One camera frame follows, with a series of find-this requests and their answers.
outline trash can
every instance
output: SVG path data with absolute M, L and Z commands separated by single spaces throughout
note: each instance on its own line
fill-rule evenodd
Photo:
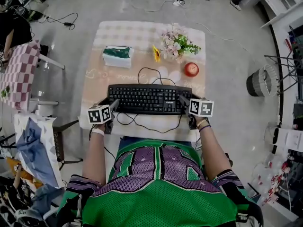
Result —
M 251 96 L 274 96 L 277 87 L 276 72 L 269 64 L 252 73 L 246 80 L 246 88 Z

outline bracelet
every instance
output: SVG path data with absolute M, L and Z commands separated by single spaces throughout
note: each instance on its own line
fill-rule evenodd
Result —
M 201 132 L 201 130 L 204 129 L 204 128 L 206 128 L 206 127 L 211 127 L 211 125 L 207 125 L 207 126 L 202 127 L 202 128 L 199 130 L 199 132 Z
M 199 128 L 199 126 L 200 126 L 203 122 L 205 122 L 205 121 L 206 121 L 206 119 L 203 119 L 203 120 L 201 120 L 199 123 L 197 123 L 197 124 L 196 124 L 197 128 Z
M 102 134 L 104 136 L 104 132 L 101 129 L 93 129 L 92 132 Z

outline sunflower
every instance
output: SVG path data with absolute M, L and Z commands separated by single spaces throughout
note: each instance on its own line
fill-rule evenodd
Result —
M 155 61 L 160 62 L 160 51 L 153 45 L 153 53 L 155 55 Z

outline keyboard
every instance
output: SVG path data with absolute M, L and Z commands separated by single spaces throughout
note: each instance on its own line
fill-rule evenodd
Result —
M 109 85 L 107 97 L 112 103 L 120 99 L 117 112 L 130 114 L 183 114 L 179 96 L 192 97 L 192 89 L 155 84 Z

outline apple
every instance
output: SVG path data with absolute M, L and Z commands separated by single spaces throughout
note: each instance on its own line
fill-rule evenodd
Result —
M 184 67 L 184 73 L 185 75 L 187 75 L 188 77 L 195 77 L 196 75 L 198 75 L 199 73 L 199 67 L 197 66 L 197 64 L 190 62 L 187 63 Z

